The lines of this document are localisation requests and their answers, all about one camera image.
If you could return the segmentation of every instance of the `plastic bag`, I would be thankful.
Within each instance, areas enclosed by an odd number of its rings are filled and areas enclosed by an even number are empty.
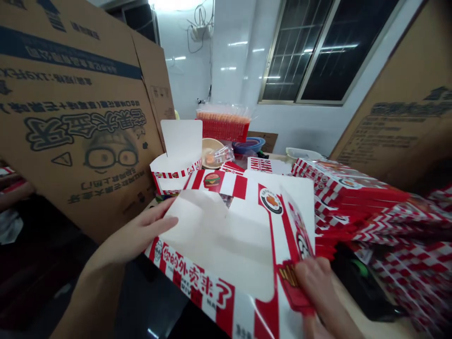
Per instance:
[[[213,152],[209,152],[205,156],[205,162],[206,162],[206,165],[208,165],[208,166],[219,165],[226,161],[234,162],[234,160],[235,160],[235,157],[234,157],[234,152],[232,150],[231,144],[228,144],[228,145],[224,146],[223,148],[220,148]]]

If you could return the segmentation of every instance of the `stack of food boxes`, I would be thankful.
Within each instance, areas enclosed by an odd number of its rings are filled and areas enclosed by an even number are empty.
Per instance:
[[[452,311],[452,213],[335,161],[298,159],[292,173],[314,181],[316,254],[333,260],[334,246],[347,243],[418,331],[441,336]],[[451,196],[449,186],[429,198],[447,207]],[[392,247],[376,260],[376,244]]]
[[[452,183],[443,189],[434,190],[428,199],[434,201],[444,211],[452,212]]]
[[[371,266],[386,290],[408,311],[418,332],[446,337],[452,305],[452,243],[394,248]]]
[[[338,242],[409,245],[452,222],[433,202],[336,161],[299,158],[292,173],[314,181],[316,253],[330,259]]]

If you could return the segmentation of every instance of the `tan bowl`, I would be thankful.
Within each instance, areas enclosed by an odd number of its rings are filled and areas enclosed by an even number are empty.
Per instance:
[[[220,148],[223,148],[224,145],[219,142],[216,139],[212,139],[212,138],[204,138],[202,139],[202,166],[210,169],[210,170],[217,170],[220,168],[221,163],[220,164],[216,164],[215,166],[209,166],[206,165],[206,161],[205,161],[205,156],[207,153],[216,151]]]

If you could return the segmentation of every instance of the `white plastic container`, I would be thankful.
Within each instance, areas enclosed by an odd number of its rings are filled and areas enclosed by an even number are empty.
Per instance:
[[[325,159],[325,157],[320,153],[305,150],[302,148],[287,147],[286,154],[287,154],[286,163],[290,164],[294,164],[298,158],[308,158],[311,160]]]

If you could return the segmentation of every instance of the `power outlet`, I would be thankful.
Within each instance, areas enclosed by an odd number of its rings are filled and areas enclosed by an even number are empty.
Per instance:
[[[193,27],[192,30],[192,40],[197,42],[197,41],[202,41],[202,40],[207,40],[210,39],[210,30],[208,27]]]

